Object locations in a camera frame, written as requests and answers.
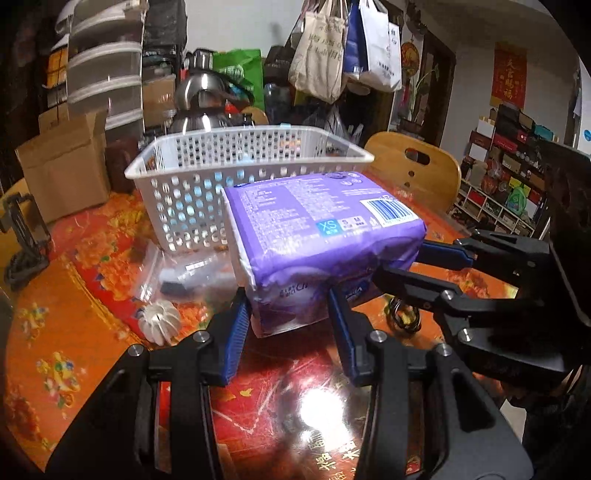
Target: red floral tablecloth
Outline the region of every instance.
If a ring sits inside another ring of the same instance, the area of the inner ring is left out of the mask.
[[[451,242],[449,223],[406,199],[428,227],[428,239]],[[130,294],[148,239],[150,220],[137,194],[113,194],[107,204],[64,218],[53,228],[51,264],[19,295],[7,344],[8,427],[43,469],[57,442],[128,345],[143,342],[142,303]],[[514,290],[481,273],[414,265],[450,280],[471,296],[506,297]],[[404,343],[430,348],[441,341],[432,315],[410,338],[392,331],[383,298],[358,310]],[[207,326],[205,301],[178,305],[180,340]],[[412,390],[420,404],[420,392]],[[237,376],[212,389],[219,451],[228,478],[352,478],[359,457],[369,391],[343,375],[327,322],[267,339],[249,335]],[[166,395],[160,440],[167,444]],[[412,425],[408,471],[420,467],[421,425]],[[162,455],[161,467],[167,468]]]

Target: stainless steel kettle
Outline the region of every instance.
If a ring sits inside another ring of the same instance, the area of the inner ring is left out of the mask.
[[[254,103],[252,93],[229,76],[212,70],[211,50],[198,49],[188,53],[186,58],[189,60],[189,77],[180,83],[175,92],[177,115],[170,132],[185,133],[233,126],[235,120],[225,114],[226,101],[242,110]],[[236,86],[248,100],[237,97],[230,85]]]

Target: red poster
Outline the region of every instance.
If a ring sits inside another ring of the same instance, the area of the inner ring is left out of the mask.
[[[495,71],[492,79],[491,105],[511,102],[523,110],[527,82],[525,50],[506,43],[495,45]]]

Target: barcode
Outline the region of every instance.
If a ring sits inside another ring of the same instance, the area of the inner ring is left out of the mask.
[[[375,215],[383,227],[418,219],[410,208],[396,199],[361,200],[361,203]]]

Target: white plastic basket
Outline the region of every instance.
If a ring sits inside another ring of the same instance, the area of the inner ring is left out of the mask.
[[[361,171],[374,156],[315,127],[237,127],[157,138],[125,170],[160,244],[225,245],[224,187],[308,173]]]

